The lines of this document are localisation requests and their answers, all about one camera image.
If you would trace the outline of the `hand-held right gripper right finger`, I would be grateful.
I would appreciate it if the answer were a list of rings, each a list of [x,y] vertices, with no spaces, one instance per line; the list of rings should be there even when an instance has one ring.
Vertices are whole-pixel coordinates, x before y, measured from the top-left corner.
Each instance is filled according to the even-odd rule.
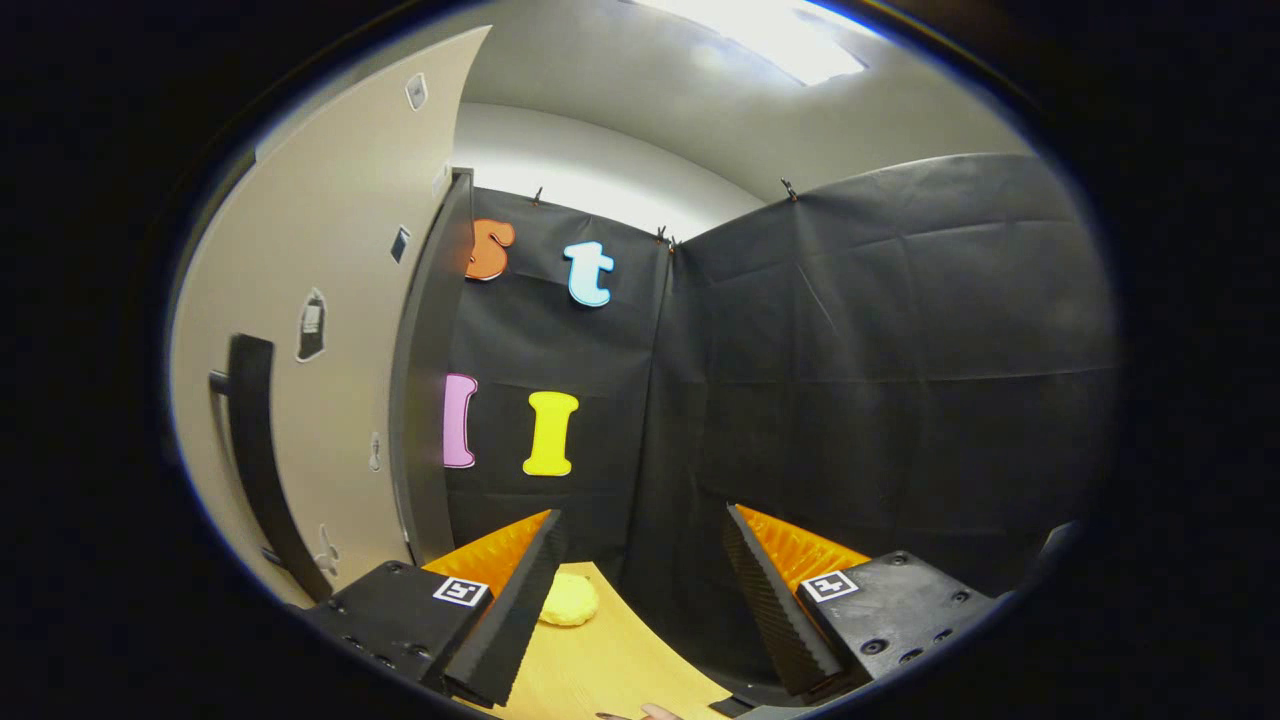
[[[827,701],[948,648],[1000,606],[904,550],[869,557],[741,503],[722,543],[771,662]]]

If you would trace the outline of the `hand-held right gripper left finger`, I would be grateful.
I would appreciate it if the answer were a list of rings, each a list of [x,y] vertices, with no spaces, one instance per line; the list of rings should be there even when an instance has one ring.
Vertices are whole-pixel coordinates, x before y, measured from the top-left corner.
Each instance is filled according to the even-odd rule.
[[[413,685],[504,706],[564,560],[561,518],[536,512],[425,566],[385,561],[298,618]]]

